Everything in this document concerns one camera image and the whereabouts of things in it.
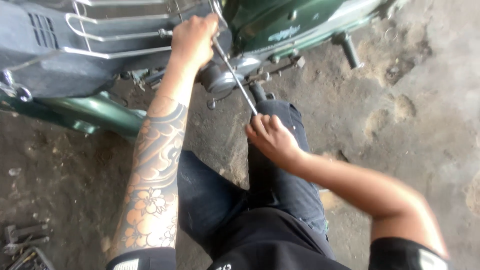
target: sleeve tattoo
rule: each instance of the sleeve tattoo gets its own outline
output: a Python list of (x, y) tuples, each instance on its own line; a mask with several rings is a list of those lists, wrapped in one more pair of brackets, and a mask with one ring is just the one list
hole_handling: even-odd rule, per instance
[(157, 97), (138, 134), (124, 209), (115, 235), (116, 255), (149, 247), (175, 247), (177, 168), (187, 107)]

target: black jeans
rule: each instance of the black jeans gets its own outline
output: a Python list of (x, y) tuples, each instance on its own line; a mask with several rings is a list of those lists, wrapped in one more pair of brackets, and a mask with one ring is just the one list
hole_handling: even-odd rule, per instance
[[(259, 113), (277, 115), (284, 126), (290, 128), (300, 148), (309, 151), (301, 114), (292, 104), (266, 100), (256, 107)], [(248, 167), (250, 189), (244, 190), (209, 168), (192, 152), (183, 151), (178, 171), (180, 228), (209, 253), (212, 235), (236, 215), (249, 209), (274, 207), (325, 235), (321, 246), (330, 249), (317, 186), (278, 168), (251, 144)]]

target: motorcycle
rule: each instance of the motorcycle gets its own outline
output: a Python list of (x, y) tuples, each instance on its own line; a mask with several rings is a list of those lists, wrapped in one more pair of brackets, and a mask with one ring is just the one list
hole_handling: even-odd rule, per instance
[[(219, 16), (216, 39), (227, 53), (216, 53), (197, 75), (208, 93), (222, 96), (208, 102), (213, 109), (239, 88), (237, 82), (258, 85), (302, 67), (300, 51), (329, 40), (343, 47), (352, 69), (361, 67), (349, 33), (390, 18), (406, 1), (1, 0), (0, 110), (87, 134), (109, 130), (134, 141), (146, 112), (115, 102), (108, 90), (118, 78), (157, 85), (172, 29), (183, 20)], [(290, 63), (264, 71), (284, 58)]]

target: right hand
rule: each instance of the right hand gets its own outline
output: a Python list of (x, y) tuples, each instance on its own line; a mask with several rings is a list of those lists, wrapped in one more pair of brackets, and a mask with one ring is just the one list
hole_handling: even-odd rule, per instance
[(295, 164), (305, 155), (293, 134), (279, 117), (258, 114), (245, 126), (250, 142), (279, 168), (291, 172)]
[(192, 16), (173, 29), (170, 59), (197, 72), (213, 57), (212, 36), (218, 29), (218, 16)]

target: dusty ground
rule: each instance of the dusty ground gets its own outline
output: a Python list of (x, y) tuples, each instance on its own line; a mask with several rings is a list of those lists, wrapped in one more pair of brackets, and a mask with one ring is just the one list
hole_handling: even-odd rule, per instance
[[(413, 1), (355, 33), (364, 69), (350, 71), (340, 48), (324, 44), (303, 53), (303, 70), (265, 85), (302, 112), (312, 152), (341, 154), (422, 192), (455, 269), (480, 264), (479, 11), (474, 0)], [(247, 106), (236, 93), (209, 111), (205, 95), (194, 91), (185, 147), (245, 185)], [(85, 137), (7, 113), (0, 124), (1, 224), (47, 222), (43, 249), (58, 269), (101, 269), (132, 147), (115, 134)], [(11, 168), (22, 170), (11, 177)], [(365, 269), (368, 217), (331, 194), (324, 203), (338, 261)], [(180, 232), (177, 262), (204, 269), (210, 259)]]

